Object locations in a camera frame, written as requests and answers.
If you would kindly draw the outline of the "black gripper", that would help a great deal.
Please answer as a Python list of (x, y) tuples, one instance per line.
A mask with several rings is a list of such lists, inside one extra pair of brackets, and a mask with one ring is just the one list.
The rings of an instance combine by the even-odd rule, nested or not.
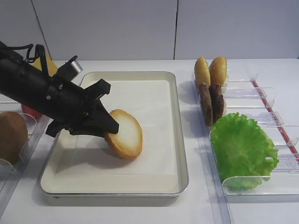
[(110, 93), (111, 84), (100, 79), (83, 89), (72, 82), (51, 78), (46, 83), (46, 115), (53, 121), (46, 134), (56, 137), (65, 129), (71, 135), (104, 137), (117, 134), (119, 124), (104, 108), (100, 98)]

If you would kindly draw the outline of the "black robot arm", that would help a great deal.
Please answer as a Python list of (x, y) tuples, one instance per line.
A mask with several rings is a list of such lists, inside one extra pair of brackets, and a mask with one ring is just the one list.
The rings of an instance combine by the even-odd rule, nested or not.
[(118, 133), (119, 124), (100, 101), (111, 85), (101, 79), (83, 89), (72, 82), (81, 71), (74, 56), (50, 76), (43, 45), (0, 44), (1, 94), (51, 118), (47, 135), (56, 137), (63, 129), (98, 137)]

